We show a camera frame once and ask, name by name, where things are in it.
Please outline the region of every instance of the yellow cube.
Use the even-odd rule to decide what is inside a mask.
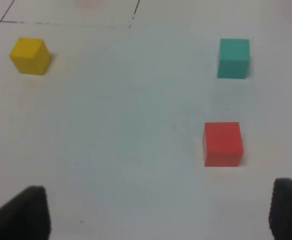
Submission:
[[[51,55],[42,39],[19,38],[10,58],[21,74],[44,75]]]

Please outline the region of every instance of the teal cube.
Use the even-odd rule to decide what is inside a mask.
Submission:
[[[249,39],[221,39],[218,59],[219,79],[245,79],[250,65]]]

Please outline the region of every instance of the red cube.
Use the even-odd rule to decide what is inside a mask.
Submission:
[[[206,167],[237,167],[244,153],[238,122],[206,122],[203,135]]]

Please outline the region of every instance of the cube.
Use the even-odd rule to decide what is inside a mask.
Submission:
[[[245,79],[250,65],[249,39],[221,39],[218,60],[219,79]]]
[[[203,148],[206,167],[238,167],[244,153],[239,123],[205,123]]]
[[[19,38],[10,58],[21,74],[44,75],[51,55],[42,39]]]

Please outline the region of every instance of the white table surface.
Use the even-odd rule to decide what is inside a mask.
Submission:
[[[99,25],[58,7],[34,24],[54,19],[16,1],[4,20],[25,23],[0,23],[0,206],[45,186],[52,240],[273,239],[273,182],[292,178],[292,0],[141,0]],[[45,40],[45,76],[18,73],[18,37]],[[216,78],[220,38],[251,40],[248,79]],[[244,162],[204,168],[204,122],[225,121]]]

